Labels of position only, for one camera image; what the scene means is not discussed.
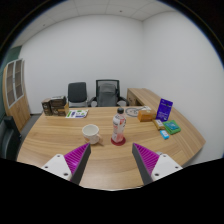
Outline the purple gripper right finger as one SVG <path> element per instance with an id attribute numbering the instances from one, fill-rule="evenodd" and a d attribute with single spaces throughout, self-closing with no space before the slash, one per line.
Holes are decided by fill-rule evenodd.
<path id="1" fill-rule="evenodd" d="M 132 146 L 132 154 L 136 160 L 144 185 L 182 169 L 182 167 L 167 154 L 155 153 L 137 143 L 134 143 Z"/>

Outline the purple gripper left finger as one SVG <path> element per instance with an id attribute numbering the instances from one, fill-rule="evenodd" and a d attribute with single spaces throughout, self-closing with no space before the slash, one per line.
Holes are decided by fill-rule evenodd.
<path id="1" fill-rule="evenodd" d="M 42 169 L 79 185 L 90 154 L 91 147 L 87 143 L 65 155 L 56 154 Z"/>

